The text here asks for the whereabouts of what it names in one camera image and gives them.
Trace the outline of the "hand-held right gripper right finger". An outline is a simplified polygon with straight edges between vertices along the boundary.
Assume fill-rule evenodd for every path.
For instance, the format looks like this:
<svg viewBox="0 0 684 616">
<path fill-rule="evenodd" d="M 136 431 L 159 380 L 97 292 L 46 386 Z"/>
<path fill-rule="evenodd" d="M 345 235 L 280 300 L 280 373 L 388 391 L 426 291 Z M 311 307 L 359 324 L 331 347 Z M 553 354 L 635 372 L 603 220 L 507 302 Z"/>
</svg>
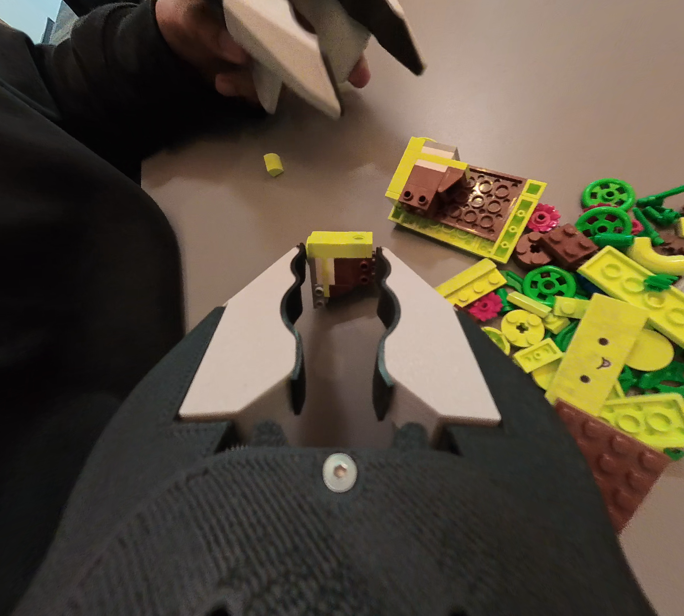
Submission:
<svg viewBox="0 0 684 616">
<path fill-rule="evenodd" d="M 373 411 L 399 429 L 498 426 L 501 415 L 455 307 L 391 250 L 377 248 L 377 315 L 384 326 L 373 370 Z"/>
</svg>

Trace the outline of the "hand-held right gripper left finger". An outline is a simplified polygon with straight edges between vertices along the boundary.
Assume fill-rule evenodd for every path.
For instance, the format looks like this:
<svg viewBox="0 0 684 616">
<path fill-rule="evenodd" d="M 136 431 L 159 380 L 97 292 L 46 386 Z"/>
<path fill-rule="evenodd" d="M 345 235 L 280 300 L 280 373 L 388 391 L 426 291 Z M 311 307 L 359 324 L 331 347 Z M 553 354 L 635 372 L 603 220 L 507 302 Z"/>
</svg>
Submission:
<svg viewBox="0 0 684 616">
<path fill-rule="evenodd" d="M 306 249 L 297 245 L 232 296 L 198 365 L 178 417 L 231 421 L 241 439 L 270 420 L 287 437 L 306 396 L 302 314 Z"/>
</svg>

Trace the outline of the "lime curved brick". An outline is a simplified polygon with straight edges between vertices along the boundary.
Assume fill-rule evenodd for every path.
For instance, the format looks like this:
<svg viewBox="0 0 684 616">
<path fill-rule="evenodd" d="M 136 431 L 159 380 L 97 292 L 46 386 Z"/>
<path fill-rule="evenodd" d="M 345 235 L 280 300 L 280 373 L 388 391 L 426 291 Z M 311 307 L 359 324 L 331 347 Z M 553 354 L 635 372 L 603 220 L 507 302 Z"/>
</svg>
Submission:
<svg viewBox="0 0 684 616">
<path fill-rule="evenodd" d="M 467 307 L 496 289 L 505 286 L 506 278 L 488 258 L 458 273 L 435 288 L 451 305 Z"/>
</svg>

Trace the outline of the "lime corner build with brown slope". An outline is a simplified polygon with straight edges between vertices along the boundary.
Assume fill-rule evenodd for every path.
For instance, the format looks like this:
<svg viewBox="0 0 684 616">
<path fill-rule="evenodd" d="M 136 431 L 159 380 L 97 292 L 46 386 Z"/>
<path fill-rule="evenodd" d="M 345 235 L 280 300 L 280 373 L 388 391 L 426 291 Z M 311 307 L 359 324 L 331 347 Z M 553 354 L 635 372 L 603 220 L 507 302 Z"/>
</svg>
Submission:
<svg viewBox="0 0 684 616">
<path fill-rule="evenodd" d="M 306 240 L 306 260 L 315 309 L 375 283 L 372 232 L 313 231 Z"/>
</svg>

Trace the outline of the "lime brick box with brown bricks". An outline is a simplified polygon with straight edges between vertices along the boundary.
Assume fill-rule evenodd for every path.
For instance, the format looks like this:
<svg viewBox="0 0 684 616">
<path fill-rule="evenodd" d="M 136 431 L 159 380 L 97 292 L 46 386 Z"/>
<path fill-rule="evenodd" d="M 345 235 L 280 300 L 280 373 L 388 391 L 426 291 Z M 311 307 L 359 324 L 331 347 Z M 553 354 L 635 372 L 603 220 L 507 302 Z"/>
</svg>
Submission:
<svg viewBox="0 0 684 616">
<path fill-rule="evenodd" d="M 397 226 L 506 264 L 545 190 L 545 182 L 475 167 L 457 147 L 414 136 L 386 198 Z"/>
</svg>

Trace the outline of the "brown toy plate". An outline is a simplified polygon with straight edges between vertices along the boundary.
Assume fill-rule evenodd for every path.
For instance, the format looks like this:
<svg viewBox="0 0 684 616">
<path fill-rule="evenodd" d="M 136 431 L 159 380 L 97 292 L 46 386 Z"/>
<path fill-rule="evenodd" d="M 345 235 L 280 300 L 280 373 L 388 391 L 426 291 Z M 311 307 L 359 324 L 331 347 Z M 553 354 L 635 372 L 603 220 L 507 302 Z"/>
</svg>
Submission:
<svg viewBox="0 0 684 616">
<path fill-rule="evenodd" d="M 584 455 L 620 534 L 671 459 L 561 399 L 554 408 Z"/>
</svg>

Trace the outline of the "long lime toy plate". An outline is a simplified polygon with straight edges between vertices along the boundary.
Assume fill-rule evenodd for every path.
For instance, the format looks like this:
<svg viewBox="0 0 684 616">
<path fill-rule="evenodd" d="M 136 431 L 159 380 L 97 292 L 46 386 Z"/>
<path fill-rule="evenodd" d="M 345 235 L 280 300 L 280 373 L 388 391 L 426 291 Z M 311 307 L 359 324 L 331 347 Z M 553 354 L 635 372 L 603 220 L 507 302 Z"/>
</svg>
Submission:
<svg viewBox="0 0 684 616">
<path fill-rule="evenodd" d="M 654 330 L 683 347 L 683 292 L 679 289 L 647 290 L 646 279 L 652 273 L 611 246 L 596 253 L 577 272 L 607 295 L 646 311 Z"/>
</svg>

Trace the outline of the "person's left forearm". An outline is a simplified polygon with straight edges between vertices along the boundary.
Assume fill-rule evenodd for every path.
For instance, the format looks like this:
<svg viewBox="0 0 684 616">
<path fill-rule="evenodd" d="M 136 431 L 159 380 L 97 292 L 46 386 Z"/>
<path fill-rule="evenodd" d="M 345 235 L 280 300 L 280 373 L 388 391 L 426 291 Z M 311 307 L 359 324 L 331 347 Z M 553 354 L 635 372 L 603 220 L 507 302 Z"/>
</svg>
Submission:
<svg viewBox="0 0 684 616">
<path fill-rule="evenodd" d="M 92 148 L 151 142 L 177 74 L 149 0 L 93 10 L 60 44 L 35 46 L 33 60 L 59 124 Z"/>
</svg>

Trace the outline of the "person's left hand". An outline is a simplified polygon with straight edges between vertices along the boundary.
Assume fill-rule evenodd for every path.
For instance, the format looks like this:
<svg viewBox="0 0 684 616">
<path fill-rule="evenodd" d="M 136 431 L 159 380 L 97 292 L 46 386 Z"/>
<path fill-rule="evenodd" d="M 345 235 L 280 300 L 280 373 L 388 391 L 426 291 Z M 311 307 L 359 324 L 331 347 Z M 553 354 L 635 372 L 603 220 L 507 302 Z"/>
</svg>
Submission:
<svg viewBox="0 0 684 616">
<path fill-rule="evenodd" d="M 251 56 L 206 0 L 157 0 L 155 17 L 170 49 L 218 94 L 259 103 Z"/>
</svg>

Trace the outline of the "pile of small toy bricks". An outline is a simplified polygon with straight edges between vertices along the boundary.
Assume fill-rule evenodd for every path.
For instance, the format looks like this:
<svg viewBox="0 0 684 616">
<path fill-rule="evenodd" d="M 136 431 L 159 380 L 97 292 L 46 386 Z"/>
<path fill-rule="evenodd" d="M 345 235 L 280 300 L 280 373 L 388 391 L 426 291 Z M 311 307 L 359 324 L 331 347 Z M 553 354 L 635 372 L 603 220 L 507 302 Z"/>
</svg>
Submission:
<svg viewBox="0 0 684 616">
<path fill-rule="evenodd" d="M 652 276 L 646 279 L 647 290 L 663 291 L 673 286 L 682 292 L 683 243 L 665 239 L 667 235 L 683 236 L 683 213 L 665 204 L 670 197 L 682 193 L 683 187 L 678 186 L 638 197 L 629 182 L 605 177 L 586 185 L 580 198 L 581 214 L 570 223 L 590 238 L 599 251 L 611 246 L 649 270 Z M 520 254 L 518 265 L 527 270 L 524 277 L 501 270 L 507 280 L 505 286 L 467 307 L 455 306 L 465 309 L 483 327 L 491 318 L 500 317 L 498 327 L 483 330 L 511 356 L 544 338 L 552 338 L 566 353 L 591 298 L 613 298 L 577 271 L 559 267 L 543 251 L 541 234 L 563 225 L 552 206 L 539 205 L 532 221 L 543 226 L 527 230 L 526 256 L 541 257 L 539 265 L 524 264 Z M 676 232 L 663 233 L 664 227 L 675 228 Z M 561 361 L 531 373 L 545 393 Z M 647 321 L 606 401 L 670 392 L 683 397 L 683 347 L 654 330 Z M 672 460 L 683 459 L 683 449 L 659 451 Z"/>
</svg>

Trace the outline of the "small brown square plate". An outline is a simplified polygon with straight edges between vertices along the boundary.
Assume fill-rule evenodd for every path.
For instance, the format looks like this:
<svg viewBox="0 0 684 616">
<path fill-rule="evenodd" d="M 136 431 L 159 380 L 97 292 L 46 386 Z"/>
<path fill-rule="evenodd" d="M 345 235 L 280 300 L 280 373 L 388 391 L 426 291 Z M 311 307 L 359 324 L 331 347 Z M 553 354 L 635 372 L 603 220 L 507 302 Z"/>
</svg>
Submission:
<svg viewBox="0 0 684 616">
<path fill-rule="evenodd" d="M 540 245 L 553 262 L 571 272 L 577 271 L 599 251 L 599 247 L 571 223 L 541 234 Z"/>
</svg>

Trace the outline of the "person's black clothing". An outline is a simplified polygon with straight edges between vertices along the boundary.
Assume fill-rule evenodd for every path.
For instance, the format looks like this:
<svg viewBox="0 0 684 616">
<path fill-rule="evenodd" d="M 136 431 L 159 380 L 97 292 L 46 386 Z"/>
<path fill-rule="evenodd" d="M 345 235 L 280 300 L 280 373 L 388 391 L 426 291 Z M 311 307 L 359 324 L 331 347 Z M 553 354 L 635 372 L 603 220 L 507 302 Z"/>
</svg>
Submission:
<svg viewBox="0 0 684 616">
<path fill-rule="evenodd" d="M 175 236 L 140 187 L 152 141 L 71 136 L 35 46 L 1 28 L 2 615 L 99 435 L 183 332 Z"/>
</svg>

